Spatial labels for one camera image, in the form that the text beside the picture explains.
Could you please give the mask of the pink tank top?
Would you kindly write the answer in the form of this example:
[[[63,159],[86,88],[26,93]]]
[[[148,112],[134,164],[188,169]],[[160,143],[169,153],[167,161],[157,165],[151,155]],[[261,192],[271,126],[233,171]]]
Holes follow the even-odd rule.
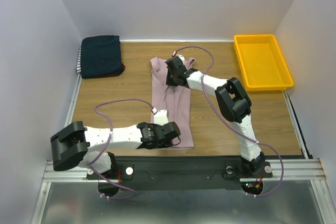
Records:
[[[158,57],[150,60],[152,70],[152,105],[158,110],[166,109],[169,121],[177,124],[181,131],[179,138],[173,140],[173,148],[194,147],[190,128],[191,91],[186,87],[173,87],[166,84],[167,65]]]

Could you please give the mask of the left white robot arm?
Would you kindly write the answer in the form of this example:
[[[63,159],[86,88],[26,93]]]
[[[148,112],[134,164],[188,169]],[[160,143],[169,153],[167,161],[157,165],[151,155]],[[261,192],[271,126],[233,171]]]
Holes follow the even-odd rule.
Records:
[[[141,122],[122,128],[85,127],[77,121],[67,125],[50,138],[53,169],[64,172],[75,167],[96,170],[104,178],[116,175],[117,166],[107,149],[157,149],[173,145],[181,135],[175,122],[163,125]]]

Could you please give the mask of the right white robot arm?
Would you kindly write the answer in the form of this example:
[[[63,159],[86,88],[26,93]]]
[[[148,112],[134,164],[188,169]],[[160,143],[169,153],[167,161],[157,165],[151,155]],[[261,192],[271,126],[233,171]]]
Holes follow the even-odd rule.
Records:
[[[216,98],[219,111],[215,113],[237,134],[243,174],[248,177],[258,174],[265,156],[251,124],[251,100],[241,82],[237,78],[219,79],[194,68],[187,69],[179,56],[174,56],[165,63],[168,86],[203,91],[207,100],[209,95]]]

